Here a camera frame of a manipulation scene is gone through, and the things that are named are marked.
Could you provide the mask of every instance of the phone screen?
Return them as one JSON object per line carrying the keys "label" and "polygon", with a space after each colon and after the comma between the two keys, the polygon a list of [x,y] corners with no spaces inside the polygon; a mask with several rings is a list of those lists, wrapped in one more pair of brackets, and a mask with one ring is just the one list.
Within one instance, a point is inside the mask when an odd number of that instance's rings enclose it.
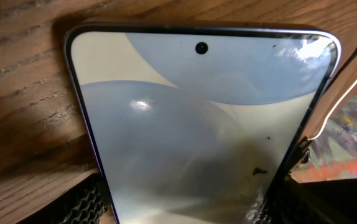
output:
{"label": "phone screen", "polygon": [[310,33],[77,35],[67,54],[119,222],[252,223],[337,66],[337,43]]}

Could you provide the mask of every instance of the dirt speck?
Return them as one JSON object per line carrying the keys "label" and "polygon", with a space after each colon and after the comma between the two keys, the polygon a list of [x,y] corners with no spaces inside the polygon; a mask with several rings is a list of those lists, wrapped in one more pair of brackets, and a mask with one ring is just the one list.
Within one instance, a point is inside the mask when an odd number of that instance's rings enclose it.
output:
{"label": "dirt speck", "polygon": [[256,175],[256,174],[267,174],[268,173],[268,170],[262,170],[258,167],[254,168],[254,171],[253,171],[253,175]]}

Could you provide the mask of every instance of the wooden table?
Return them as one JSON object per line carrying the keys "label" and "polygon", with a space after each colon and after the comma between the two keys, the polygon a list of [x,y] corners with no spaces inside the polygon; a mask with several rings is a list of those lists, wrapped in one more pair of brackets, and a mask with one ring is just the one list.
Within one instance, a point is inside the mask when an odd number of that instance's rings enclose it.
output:
{"label": "wooden table", "polygon": [[343,61],[357,41],[357,0],[0,0],[0,223],[96,172],[61,51],[91,17],[309,24],[341,40]]}

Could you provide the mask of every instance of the phone bezel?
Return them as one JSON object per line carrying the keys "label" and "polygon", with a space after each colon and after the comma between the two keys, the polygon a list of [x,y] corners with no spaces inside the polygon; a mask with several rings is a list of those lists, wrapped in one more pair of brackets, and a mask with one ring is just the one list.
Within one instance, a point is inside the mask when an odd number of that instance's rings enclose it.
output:
{"label": "phone bezel", "polygon": [[[65,34],[64,37],[64,45],[63,52],[65,57],[65,62],[68,65],[68,72],[70,74],[71,81],[73,83],[73,89],[76,93],[76,97],[78,98],[79,106],[81,109],[81,113],[85,122],[86,130],[89,135],[89,139],[91,142],[91,146],[93,148],[94,155],[96,157],[98,169],[100,171],[102,179],[108,185],[108,181],[106,180],[106,176],[103,170],[103,165],[101,163],[101,158],[98,153],[97,145],[95,142],[95,137],[93,135],[93,131],[91,129],[90,120],[85,108],[85,102],[83,100],[83,96],[81,94],[80,85],[75,73],[75,68],[73,66],[73,61],[71,57],[71,46],[75,37],[79,36],[85,32],[138,32],[138,33],[150,33],[150,34],[192,34],[192,35],[222,35],[222,36],[239,36],[239,37],[272,37],[272,38],[299,38],[302,35],[322,35],[324,37],[328,37],[333,41],[336,46],[336,60],[331,61],[330,68],[325,74],[324,78],[319,85],[313,100],[306,111],[299,128],[296,131],[296,134],[291,141],[288,150],[277,169],[277,172],[269,186],[267,194],[264,197],[263,206],[265,205],[269,195],[275,192],[276,186],[280,180],[284,179],[285,170],[287,170],[288,161],[291,155],[294,153],[294,149],[301,137],[302,131],[306,126],[311,114],[318,103],[318,100],[322,96],[322,93],[327,85],[327,81],[329,78],[335,73],[337,70],[340,57],[341,57],[341,45],[340,41],[332,34],[321,31],[321,30],[313,30],[313,27],[303,27],[304,29],[299,29],[298,25],[283,25],[286,28],[277,28],[282,27],[282,25],[273,24],[268,26],[267,24],[243,24],[243,23],[201,23],[200,26],[190,26],[190,25],[165,25],[165,24],[154,24],[154,23],[146,23],[146,22],[85,22],[72,28]],[[109,199],[111,201],[111,206],[113,209],[114,217],[117,224],[120,224],[118,214],[116,213],[116,209],[113,203],[113,198],[111,192],[109,192]]]}

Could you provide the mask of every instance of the colorful object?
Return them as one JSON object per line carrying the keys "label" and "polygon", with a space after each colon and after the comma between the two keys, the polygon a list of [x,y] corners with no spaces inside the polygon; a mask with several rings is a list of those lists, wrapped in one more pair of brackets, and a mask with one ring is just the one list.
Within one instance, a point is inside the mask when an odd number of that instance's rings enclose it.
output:
{"label": "colorful object", "polygon": [[297,181],[357,178],[357,96],[330,118],[310,147],[311,161],[293,172]]}

